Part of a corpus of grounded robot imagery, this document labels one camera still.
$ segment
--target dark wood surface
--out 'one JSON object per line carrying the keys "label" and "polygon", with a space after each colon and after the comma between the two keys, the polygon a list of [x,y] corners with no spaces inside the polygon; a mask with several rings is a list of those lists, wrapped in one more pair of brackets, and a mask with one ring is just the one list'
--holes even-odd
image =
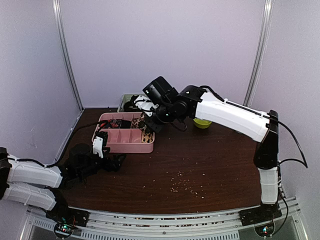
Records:
{"label": "dark wood surface", "polygon": [[[86,109],[78,125],[99,120],[109,108]],[[212,123],[199,129],[191,119],[180,132],[169,124],[155,135],[150,154],[128,154],[119,172],[100,170],[62,190],[73,207],[139,214],[211,212],[260,204],[256,143]],[[95,126],[80,130],[69,144],[91,145]]]}

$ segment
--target pink compartment tray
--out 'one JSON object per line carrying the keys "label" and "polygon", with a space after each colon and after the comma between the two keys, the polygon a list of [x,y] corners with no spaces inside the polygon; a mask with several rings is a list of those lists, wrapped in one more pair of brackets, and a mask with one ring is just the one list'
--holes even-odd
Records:
{"label": "pink compartment tray", "polygon": [[[132,121],[139,118],[142,112],[110,112],[104,113],[100,116],[99,121],[109,119],[122,119]],[[95,132],[99,125],[96,126],[92,136],[94,141]],[[142,131],[138,128],[104,128],[102,132],[108,132],[108,140],[106,146],[110,148],[110,153],[122,154],[148,154],[154,150],[155,133],[153,133],[153,140],[149,143],[142,143]]]}

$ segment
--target white wall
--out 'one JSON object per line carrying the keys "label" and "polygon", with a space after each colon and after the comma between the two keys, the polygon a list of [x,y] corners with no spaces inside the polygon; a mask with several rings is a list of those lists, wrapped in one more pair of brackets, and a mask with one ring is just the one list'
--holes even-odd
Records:
{"label": "white wall", "polygon": [[117,106],[163,76],[206,84],[242,103],[264,0],[63,0],[75,80],[85,107]]}
{"label": "white wall", "polygon": [[18,240],[24,227],[24,216],[27,206],[13,201],[0,201],[0,239]]}
{"label": "white wall", "polygon": [[[277,0],[253,108],[278,111],[299,140],[309,169],[283,163],[283,185],[297,196],[318,239],[320,222],[320,1]],[[279,158],[301,159],[290,134],[280,127]]]}
{"label": "white wall", "polygon": [[[51,0],[0,0],[0,146],[52,163],[79,114]],[[0,239],[15,240],[26,207],[0,201]]]}

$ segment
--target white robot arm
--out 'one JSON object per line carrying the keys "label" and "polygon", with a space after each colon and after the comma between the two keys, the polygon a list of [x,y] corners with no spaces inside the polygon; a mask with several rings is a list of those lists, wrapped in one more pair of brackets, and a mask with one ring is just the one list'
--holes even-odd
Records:
{"label": "white robot arm", "polygon": [[261,207],[257,211],[259,214],[269,212],[266,219],[279,213],[281,175],[278,163],[278,114],[275,111],[266,113],[228,101],[209,86],[190,85],[178,93],[161,76],[147,85],[143,92],[147,97],[139,96],[134,103],[145,112],[146,125],[156,133],[167,123],[172,124],[175,120],[184,123],[184,119],[189,117],[221,124],[258,142],[253,160],[260,174],[262,191]]}

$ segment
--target black cable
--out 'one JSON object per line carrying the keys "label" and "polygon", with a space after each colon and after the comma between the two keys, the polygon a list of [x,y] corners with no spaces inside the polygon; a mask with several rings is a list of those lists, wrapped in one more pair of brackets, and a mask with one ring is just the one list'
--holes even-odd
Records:
{"label": "black cable", "polygon": [[70,137],[69,137],[69,139],[68,139],[68,141],[67,141],[67,143],[66,143],[66,145],[65,145],[65,148],[63,149],[63,152],[62,152],[62,154],[61,154],[60,159],[59,159],[58,161],[56,161],[55,163],[53,163],[53,164],[45,165],[45,164],[43,164],[43,163],[41,163],[41,162],[39,162],[39,161],[37,161],[37,160],[31,159],[31,158],[20,158],[20,159],[17,159],[17,162],[33,162],[33,163],[36,163],[36,164],[38,164],[38,165],[40,165],[40,166],[42,166],[42,167],[44,167],[44,168],[52,168],[52,167],[56,166],[56,165],[62,160],[62,158],[64,157],[64,155],[65,155],[65,153],[66,153],[66,150],[67,150],[67,148],[68,148],[68,145],[69,145],[71,139],[74,137],[74,135],[75,135],[79,130],[84,129],[84,128],[88,128],[88,127],[91,127],[91,126],[94,126],[94,125],[104,124],[104,123],[107,123],[107,122],[108,122],[108,120],[97,121],[97,122],[89,123],[89,124],[87,124],[87,125],[80,126],[80,127],[78,127],[76,130],[74,130],[74,131],[71,133],[71,135],[70,135]]}
{"label": "black cable", "polygon": [[142,100],[142,99],[137,100],[137,101],[133,101],[133,103],[134,103],[134,104],[136,104],[136,103],[140,103],[140,102],[151,103],[152,101],[151,101],[151,100]]}
{"label": "black cable", "polygon": [[287,158],[285,160],[282,160],[281,162],[279,162],[279,165],[284,163],[284,162],[289,162],[289,161],[298,162],[298,163],[301,163],[302,165],[306,166],[303,161],[295,159],[295,158]]}
{"label": "black cable", "polygon": [[180,132],[185,132],[188,129],[188,127],[187,127],[187,124],[184,121],[182,123],[184,124],[184,128],[183,129],[181,129],[178,126],[174,125],[173,122],[170,122],[172,127],[174,127],[175,129],[179,130]]}
{"label": "black cable", "polygon": [[225,100],[224,100],[218,93],[216,93],[210,86],[202,85],[202,86],[200,86],[200,88],[202,88],[202,89],[209,89],[210,92],[211,92],[217,99],[219,99],[221,102],[224,102],[224,101],[225,101]]}
{"label": "black cable", "polygon": [[[220,101],[224,102],[225,100],[219,95],[217,94],[210,86],[207,86],[207,85],[202,85],[200,86],[200,88],[206,88],[206,89],[209,89],[210,92],[217,98],[219,99]],[[233,103],[233,102],[230,102],[230,101],[226,101],[227,104],[229,105],[232,105],[234,107],[237,107],[237,108],[240,108],[240,109],[243,109],[243,110],[246,110],[248,112],[251,112],[253,114],[256,114],[256,115],[262,115],[260,112],[258,111],[255,111],[253,109],[250,109],[248,107],[245,107],[245,106],[242,106],[242,105],[239,105],[239,104],[236,104],[236,103]],[[264,118],[266,119],[269,119],[270,121],[273,121],[273,122],[276,122],[277,124],[280,124],[282,125],[290,134],[291,136],[293,137],[294,141],[295,141],[295,144],[297,145],[299,151],[300,151],[300,154],[302,156],[302,159],[303,159],[303,162],[301,160],[298,160],[298,159],[295,159],[295,158],[288,158],[288,159],[285,159],[283,161],[281,161],[279,164],[281,163],[284,163],[284,162],[287,162],[287,161],[295,161],[295,162],[298,162],[298,163],[301,163],[303,164],[306,168],[308,168],[308,163],[307,163],[307,160],[306,160],[306,157],[305,157],[305,154],[298,142],[298,139],[296,138],[295,134],[291,131],[291,129],[285,125],[283,122],[279,121],[278,119],[275,119],[275,118],[272,118],[272,117],[269,117],[269,116],[266,116],[266,115],[263,115]]]}
{"label": "black cable", "polygon": [[286,200],[284,199],[284,197],[281,195],[281,193],[280,193],[279,195],[280,195],[280,198],[282,199],[282,201],[284,202],[284,204],[285,204],[285,206],[286,206],[286,215],[285,215],[285,218],[284,218],[281,226],[272,234],[272,236],[274,236],[275,234],[277,234],[277,233],[280,231],[280,229],[285,225],[286,220],[287,220],[288,215],[289,215],[289,206],[288,206]]}
{"label": "black cable", "polygon": [[63,158],[64,155],[66,154],[66,151],[67,151],[67,148],[68,148],[68,145],[69,145],[71,139],[75,136],[75,134],[76,134],[79,130],[84,129],[84,128],[88,128],[88,127],[91,127],[91,126],[94,126],[94,125],[104,124],[104,123],[107,123],[107,122],[108,122],[108,120],[102,120],[102,121],[92,122],[92,123],[89,123],[89,124],[86,124],[86,125],[83,125],[83,126],[78,127],[76,130],[74,130],[74,131],[71,133],[71,135],[70,135],[67,143],[65,144],[65,147],[64,147],[64,149],[63,149],[63,151],[62,151],[62,153],[61,153],[61,156],[60,156],[59,160],[56,161],[55,163],[51,164],[51,165],[47,165],[46,167],[47,167],[47,168],[52,168],[52,167],[56,166],[56,165],[62,160],[62,158]]}
{"label": "black cable", "polygon": [[294,135],[294,133],[291,131],[291,129],[288,127],[288,126],[286,126],[283,122],[281,122],[281,121],[279,121],[279,120],[277,120],[277,119],[273,119],[273,118],[269,118],[270,119],[270,121],[275,121],[275,122],[277,122],[278,124],[280,124],[280,125],[282,125],[285,129],[287,129],[288,130],[288,132],[291,134],[291,136],[293,137],[293,139],[294,139],[294,141],[295,141],[295,143],[296,143],[296,145],[297,145],[297,147],[298,147],[298,149],[299,149],[299,151],[300,151],[300,154],[301,154],[301,156],[302,156],[302,159],[303,159],[303,165],[306,167],[306,168],[308,168],[308,164],[307,164],[307,160],[306,160],[306,157],[305,157],[305,154],[304,154],[304,152],[303,152],[303,150],[302,150],[302,148],[301,148],[301,146],[300,146],[300,144],[299,144],[299,142],[298,142],[298,139],[296,138],[296,136]]}
{"label": "black cable", "polygon": [[141,108],[141,110],[144,111],[144,112],[148,112],[148,113],[152,113],[153,112],[153,110],[146,110],[146,109],[142,109],[142,108]]}
{"label": "black cable", "polygon": [[41,167],[44,167],[44,168],[46,167],[46,165],[44,165],[43,163],[41,163],[37,160],[31,159],[31,158],[19,158],[16,161],[17,162],[33,162],[33,163],[40,165]]}
{"label": "black cable", "polygon": [[5,157],[5,158],[0,159],[0,162],[2,162],[4,160],[15,160],[15,159],[12,157]]}

